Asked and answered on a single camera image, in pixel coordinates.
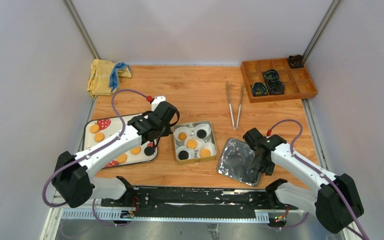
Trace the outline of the swirl butter cookie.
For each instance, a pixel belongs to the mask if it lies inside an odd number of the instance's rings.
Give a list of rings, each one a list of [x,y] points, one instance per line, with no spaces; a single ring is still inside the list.
[[[177,135],[177,137],[178,137],[178,140],[179,140],[179,141],[184,141],[184,140],[188,137],[188,135],[187,135],[185,132],[180,132],[180,133]]]

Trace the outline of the white strawberry tray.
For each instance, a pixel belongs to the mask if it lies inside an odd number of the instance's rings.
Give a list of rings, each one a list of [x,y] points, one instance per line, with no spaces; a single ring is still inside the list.
[[[100,168],[114,168],[153,161],[158,155],[158,148],[154,141],[141,143],[137,130],[128,125],[128,121],[140,113],[121,117],[102,118],[86,123],[83,132],[83,150],[74,154],[75,165],[85,167],[86,172],[95,174]],[[94,141],[95,133],[91,133],[91,125],[100,126],[105,139],[101,142]],[[151,156],[144,154],[146,147],[155,148]]]

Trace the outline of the gold cookie tin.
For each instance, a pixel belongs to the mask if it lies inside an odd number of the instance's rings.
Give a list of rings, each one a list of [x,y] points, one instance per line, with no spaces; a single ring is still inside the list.
[[[218,154],[210,121],[176,124],[172,127],[175,159],[179,165],[214,161]]]

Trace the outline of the silver tin lid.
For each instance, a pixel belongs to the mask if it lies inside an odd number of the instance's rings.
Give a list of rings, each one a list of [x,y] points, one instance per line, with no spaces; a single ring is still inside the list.
[[[217,172],[242,184],[255,187],[262,173],[253,168],[255,152],[246,142],[229,138],[217,164]]]

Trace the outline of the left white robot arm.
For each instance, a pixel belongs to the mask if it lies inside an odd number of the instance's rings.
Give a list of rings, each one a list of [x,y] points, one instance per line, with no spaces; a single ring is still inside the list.
[[[75,154],[61,153],[50,181],[65,204],[77,208],[90,199],[113,199],[120,206],[129,206],[133,193],[120,177],[96,177],[105,165],[122,154],[160,137],[171,134],[173,117],[178,109],[161,101],[151,111],[130,119],[118,132],[99,144]]]

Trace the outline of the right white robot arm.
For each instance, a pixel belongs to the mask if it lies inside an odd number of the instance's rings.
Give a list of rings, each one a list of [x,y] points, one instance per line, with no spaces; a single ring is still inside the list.
[[[338,175],[316,165],[276,134],[264,136],[252,128],[242,138],[254,151],[251,165],[259,172],[270,176],[275,166],[280,166],[306,185],[306,188],[298,187],[282,178],[273,181],[265,188],[265,201],[270,208],[297,207],[314,215],[334,234],[364,214],[355,181],[348,174]]]

